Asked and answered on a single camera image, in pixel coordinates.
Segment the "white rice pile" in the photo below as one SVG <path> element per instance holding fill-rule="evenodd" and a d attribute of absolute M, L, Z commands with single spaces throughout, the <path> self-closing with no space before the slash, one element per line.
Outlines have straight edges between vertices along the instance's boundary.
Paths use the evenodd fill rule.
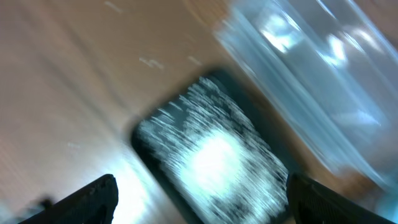
<path fill-rule="evenodd" d="M 285 212 L 287 168 L 209 78 L 159 108 L 137 135 L 205 223 L 270 223 Z"/>

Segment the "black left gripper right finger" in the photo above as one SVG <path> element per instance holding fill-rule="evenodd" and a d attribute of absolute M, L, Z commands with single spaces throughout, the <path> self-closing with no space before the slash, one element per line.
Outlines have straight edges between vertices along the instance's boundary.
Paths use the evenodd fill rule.
<path fill-rule="evenodd" d="M 360 197 L 375 187 L 376 184 L 365 177 L 347 177 L 341 180 L 338 193 L 295 172 L 289 175 L 287 181 L 289 209 L 296 223 L 393 224 L 350 199 Z"/>

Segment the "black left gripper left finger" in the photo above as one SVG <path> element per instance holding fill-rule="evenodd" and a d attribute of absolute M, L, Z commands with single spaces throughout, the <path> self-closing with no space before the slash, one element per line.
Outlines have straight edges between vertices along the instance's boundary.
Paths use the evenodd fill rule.
<path fill-rule="evenodd" d="M 19 224 L 111 224 L 118 205 L 118 186 L 105 174 L 64 199 L 44 197 L 17 217 Z"/>

